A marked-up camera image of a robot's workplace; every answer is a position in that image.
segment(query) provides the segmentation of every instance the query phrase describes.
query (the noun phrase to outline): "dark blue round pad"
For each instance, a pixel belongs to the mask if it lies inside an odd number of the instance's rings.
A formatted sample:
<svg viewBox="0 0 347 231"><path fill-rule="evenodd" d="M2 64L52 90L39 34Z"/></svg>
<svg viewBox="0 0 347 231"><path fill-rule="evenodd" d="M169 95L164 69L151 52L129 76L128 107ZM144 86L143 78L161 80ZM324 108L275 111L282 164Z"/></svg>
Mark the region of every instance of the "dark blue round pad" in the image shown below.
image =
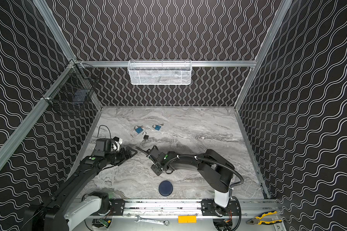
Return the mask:
<svg viewBox="0 0 347 231"><path fill-rule="evenodd" d="M158 187L159 193L165 197L171 195L173 189L171 182L168 180L162 181Z"/></svg>

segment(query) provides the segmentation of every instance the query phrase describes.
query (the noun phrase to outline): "black wavy-line wallpaper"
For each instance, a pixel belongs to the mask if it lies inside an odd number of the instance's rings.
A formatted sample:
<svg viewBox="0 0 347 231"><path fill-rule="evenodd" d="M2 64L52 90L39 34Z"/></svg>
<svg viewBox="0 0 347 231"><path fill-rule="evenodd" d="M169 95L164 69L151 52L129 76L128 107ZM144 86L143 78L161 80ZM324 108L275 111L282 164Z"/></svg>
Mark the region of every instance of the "black wavy-line wallpaper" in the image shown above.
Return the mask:
<svg viewBox="0 0 347 231"><path fill-rule="evenodd" d="M81 117L59 116L51 106L0 171L0 231L19 230L23 213L65 182L97 110Z"/></svg>
<svg viewBox="0 0 347 231"><path fill-rule="evenodd" d="M32 1L0 1L0 147L67 63ZM48 107L0 171L0 231L65 182L95 116L92 103L81 117Z"/></svg>
<svg viewBox="0 0 347 231"><path fill-rule="evenodd" d="M132 85L127 68L99 69L104 106L234 106L250 68L193 68L190 85Z"/></svg>
<svg viewBox="0 0 347 231"><path fill-rule="evenodd" d="M0 147L67 63L32 1L0 1Z"/></svg>
<svg viewBox="0 0 347 231"><path fill-rule="evenodd" d="M347 0L295 0L240 115L289 231L347 231Z"/></svg>
<svg viewBox="0 0 347 231"><path fill-rule="evenodd" d="M280 0L47 3L79 60L254 60Z"/></svg>

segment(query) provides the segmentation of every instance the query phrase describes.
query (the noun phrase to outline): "gray marble surface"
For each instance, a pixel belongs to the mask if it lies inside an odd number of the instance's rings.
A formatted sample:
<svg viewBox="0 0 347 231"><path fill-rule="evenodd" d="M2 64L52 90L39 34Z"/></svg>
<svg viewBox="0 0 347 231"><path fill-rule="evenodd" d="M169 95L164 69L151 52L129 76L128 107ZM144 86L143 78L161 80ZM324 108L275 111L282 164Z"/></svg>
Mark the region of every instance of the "gray marble surface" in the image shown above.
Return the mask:
<svg viewBox="0 0 347 231"><path fill-rule="evenodd" d="M161 130L153 124L164 123ZM228 161L244 178L233 195L237 198L264 198L254 172L249 154L232 108L103 108L100 120L88 145L85 156L95 147L98 127L106 125L112 137L123 139L122 145L140 146L144 150L157 145L162 152L182 154L204 153L213 149ZM143 145L142 133L134 126L143 126L149 139ZM105 127L100 128L99 138L109 137ZM78 197L92 191L108 192L110 198L213 198L214 190L198 172L176 170L168 175L156 176L150 169L152 162L139 152L119 167L100 172L81 191ZM173 192L163 197L158 186L169 180Z"/></svg>

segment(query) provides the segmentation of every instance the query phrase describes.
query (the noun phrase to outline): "yellow-handled pliers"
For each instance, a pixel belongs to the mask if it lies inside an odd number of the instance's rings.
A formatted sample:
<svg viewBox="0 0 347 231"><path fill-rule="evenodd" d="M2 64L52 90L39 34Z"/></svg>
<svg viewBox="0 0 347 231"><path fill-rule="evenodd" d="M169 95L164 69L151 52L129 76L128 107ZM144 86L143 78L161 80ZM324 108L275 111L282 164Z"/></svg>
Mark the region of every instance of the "yellow-handled pliers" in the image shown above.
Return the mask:
<svg viewBox="0 0 347 231"><path fill-rule="evenodd" d="M265 216L276 214L277 212L278 211L275 210L275 211L271 211L271 212L268 212L268 213L264 213L264 214L262 214L259 217L255 217L255 218L247 221L247 224L250 224L250 225L273 225L273 224L276 224L276 223L281 223L281 222L283 222L282 220L261 221L261 219L264 218Z"/></svg>

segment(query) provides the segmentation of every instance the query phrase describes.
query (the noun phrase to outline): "aluminum rail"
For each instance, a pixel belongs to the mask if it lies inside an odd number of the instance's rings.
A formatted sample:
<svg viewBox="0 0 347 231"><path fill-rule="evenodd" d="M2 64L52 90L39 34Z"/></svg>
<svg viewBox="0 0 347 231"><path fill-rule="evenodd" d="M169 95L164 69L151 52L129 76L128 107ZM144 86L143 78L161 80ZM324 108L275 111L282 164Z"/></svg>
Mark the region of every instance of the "aluminum rail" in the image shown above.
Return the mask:
<svg viewBox="0 0 347 231"><path fill-rule="evenodd" d="M241 133L242 133L242 136L243 136L243 140L244 140L245 146L247 147L247 151L248 151L248 154L249 154L249 157L250 157L250 161L252 162L252 165L253 165L253 168L254 168L254 172L256 173L257 179L260 182L261 187L264 190L264 193L266 194L266 197L267 198L271 198L270 193L269 193L268 189L266 188L266 184L265 184L264 178L261 175L260 167L257 164L256 157L254 156L254 152L253 152L252 146L250 145L247 132L245 131L245 128L243 126L242 119L241 119L241 117L239 115L239 112L237 110L235 110L235 117L236 117L236 120L238 122L239 128L241 130Z"/></svg>
<svg viewBox="0 0 347 231"><path fill-rule="evenodd" d="M122 216L109 216L109 218L135 218L143 215L147 218L176 218L182 215L195 215L197 218L213 219L216 216L202 216L201 199L124 199L125 208ZM81 203L75 199L69 210ZM279 204L273 199L239 199L242 209L242 218L252 219L255 216L272 210L279 210ZM88 218L102 218L103 216L89 216Z"/></svg>
<svg viewBox="0 0 347 231"><path fill-rule="evenodd" d="M250 86L252 85L254 78L256 77L256 74L258 73L262 63L264 62L264 59L266 57L266 54L269 51L269 48L271 44L273 43L275 36L282 25L283 19L285 15L287 14L289 7L291 6L292 0L282 0L282 2L279 5L278 11L275 14L275 17L271 23L271 26L266 34L266 37L264 39L264 42L261 46L261 49L256 57L257 64L256 66L250 71L248 74L248 77L245 80L245 83L242 87L241 93L239 94L238 99L236 100L235 103L235 108L236 110L239 110L245 96L248 93L248 90L250 89Z"/></svg>
<svg viewBox="0 0 347 231"><path fill-rule="evenodd" d="M71 59L76 60L76 55L73 53L69 43L65 39L65 36L60 29L56 19L54 18L51 9L49 8L46 0L33 0L33 3L37 7L37 10L40 12L46 25L49 27L51 33L53 33L56 42L59 44L60 48L63 51L64 56L70 61Z"/></svg>
<svg viewBox="0 0 347 231"><path fill-rule="evenodd" d="M86 136L86 138L85 138L85 141L83 142L83 144L82 144L82 146L81 146L81 149L80 149L80 151L78 152L77 158L76 158L75 162L73 163L73 166L72 166L72 168L71 168L71 170L70 170L70 172L69 172L69 174L68 174L67 180L68 180L68 178L70 178L70 177L72 176L72 174L76 171L76 169L77 169L78 166L79 166L79 162L83 159L83 156L84 156L84 154L85 154L85 152L86 152L87 146L89 145L90 140L91 140L91 138L92 138L92 136L93 136L93 133L94 133L96 127L97 127L97 124L98 124L98 122L99 122L99 119L100 119L101 114L102 114L102 111L99 110L99 111L97 112L97 115L96 115L95 118L94 118L93 124L91 125L89 132L87 133L87 136Z"/></svg>
<svg viewBox="0 0 347 231"><path fill-rule="evenodd" d="M127 67L128 61L76 61L93 67ZM255 67L256 61L192 61L192 67Z"/></svg>
<svg viewBox="0 0 347 231"><path fill-rule="evenodd" d="M70 61L64 71L50 86L49 90L44 94L44 98L49 97L53 91L60 85L60 83L68 76L70 71L73 71L74 62ZM19 126L9 136L5 143L0 148L0 170L4 167L9 158L13 155L18 146L22 143L32 127L37 123L37 120L45 112L49 106L48 102L41 98L28 115L23 119Z"/></svg>

